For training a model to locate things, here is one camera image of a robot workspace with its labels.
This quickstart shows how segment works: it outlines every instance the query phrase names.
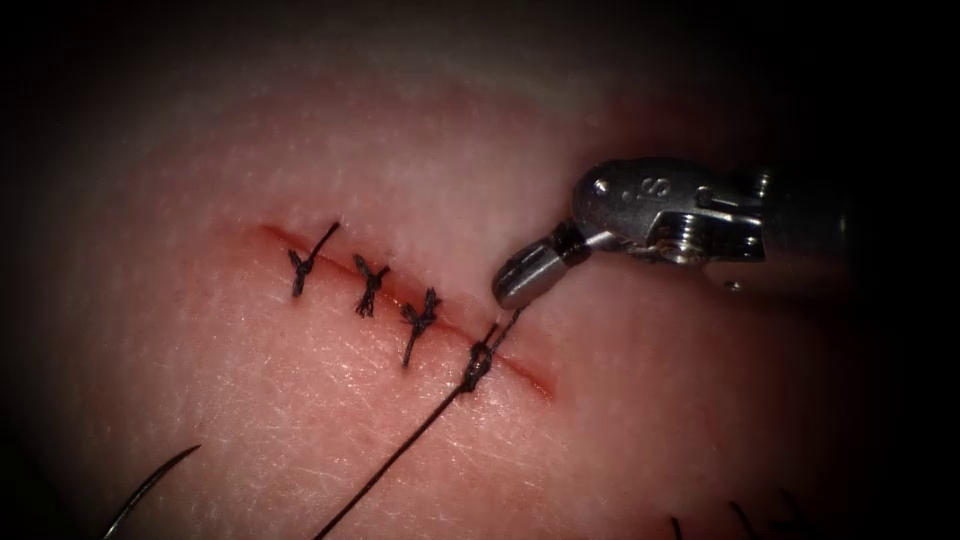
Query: suture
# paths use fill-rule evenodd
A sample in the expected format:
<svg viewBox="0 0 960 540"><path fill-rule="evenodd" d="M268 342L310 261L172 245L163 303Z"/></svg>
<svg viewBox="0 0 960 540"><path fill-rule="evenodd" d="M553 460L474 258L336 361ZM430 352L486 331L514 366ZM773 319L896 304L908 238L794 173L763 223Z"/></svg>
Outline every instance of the suture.
<svg viewBox="0 0 960 540"><path fill-rule="evenodd" d="M287 251L287 255L290 257L290 262L293 264L293 267L296 269L296 277L293 278L293 297L296 298L303 294L303 285L307 280L307 274L313 270L313 261L317 258L317 253L320 252L320 248L323 247L327 240L330 239L330 236L340 228L339 222L334 222L333 225L327 230L327 233L323 235L323 238L317 242L317 245L314 246L313 251L307 255L306 259L300 259L300 256L297 255L297 252L294 250Z"/></svg>
<svg viewBox="0 0 960 540"><path fill-rule="evenodd" d="M384 266L379 272L374 273L360 255L354 255L353 262L357 265L357 270L367 278L366 289L354 311L360 317L373 317L373 297L383 287L383 276L390 271L390 267Z"/></svg>
<svg viewBox="0 0 960 540"><path fill-rule="evenodd" d="M447 410L447 407L453 403L453 400L456 399L457 396L463 393L472 392L474 389L476 389L477 383L480 381L480 379L488 371L490 371L493 354L496 352L500 344L503 343L503 340L506 339L507 333L511 328L513 328L513 325L516 324L517 319L520 317L520 313L522 311L523 308L520 308L514 312L510 322L507 323L500 335L497 336L497 339L494 341L493 345L488 346L487 342L490 341L490 338L499 327L499 325L496 323L494 323L490 328L490 331L487 332L487 335L483 338L483 341L478 341L477 343L474 343L472 347L470 347L470 361L467 363L467 369L464 371L463 379L460 381L460 384L458 384L447 395L447 397L443 398L443 401L440 402L440 405L438 405L437 408L430 413L427 419L420 424L420 427L418 427L416 431L410 435L410 437L403 441L400 447L394 451L394 453L387 459L386 462L384 462L380 469L370 477L370 480L368 480L367 483L360 488L360 491L358 491L357 494L354 495L354 497L350 499L350 501L339 512L337 512L333 519L331 519L319 533L317 533L317 535L314 537L314 540L321 540L322 538L326 537L327 534L329 534L330 531L332 531L333 528L340 523L340 520L342 520L344 516L346 516L347 513L350 512L350 510L352 510L358 502L360 502L367 492L369 492L373 486L380 481L380 478L386 474L387 470L390 469L394 462L397 461L397 459L399 459L400 456L403 455L408 449L410 449L410 447L413 446L413 443L415 443L417 439L419 439L420 436L423 435L438 418L440 418L443 412Z"/></svg>
<svg viewBox="0 0 960 540"><path fill-rule="evenodd" d="M423 299L423 313L417 313L416 308L414 308L410 303L406 303L403 307L400 308L400 312L403 314L403 318L410 323L410 340L407 341L407 348L403 351L403 363L401 364L404 368L410 364L410 354L413 352L413 344L416 340L420 339L420 336L426 332L427 328L436 322L437 315L433 310L440 304L440 299L437 298L436 291L433 290L433 287L427 289L427 293Z"/></svg>

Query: skin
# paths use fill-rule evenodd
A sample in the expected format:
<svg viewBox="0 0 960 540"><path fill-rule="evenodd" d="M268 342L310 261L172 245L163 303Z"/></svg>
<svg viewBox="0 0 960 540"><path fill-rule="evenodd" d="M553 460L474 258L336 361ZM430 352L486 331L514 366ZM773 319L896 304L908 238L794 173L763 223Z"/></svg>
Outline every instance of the skin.
<svg viewBox="0 0 960 540"><path fill-rule="evenodd" d="M799 105L669 18L292 10L143 37L21 178L4 403L89 534L200 443L126 537L309 538L506 322L493 272L590 165L802 144ZM291 298L286 251L334 221ZM353 253L391 267L372 319ZM399 305L428 286L439 320L403 370ZM780 487L849 532L879 414L865 358L843 313L598 254L331 538L672 538L670 516L742 537L727 501L763 530Z"/></svg>

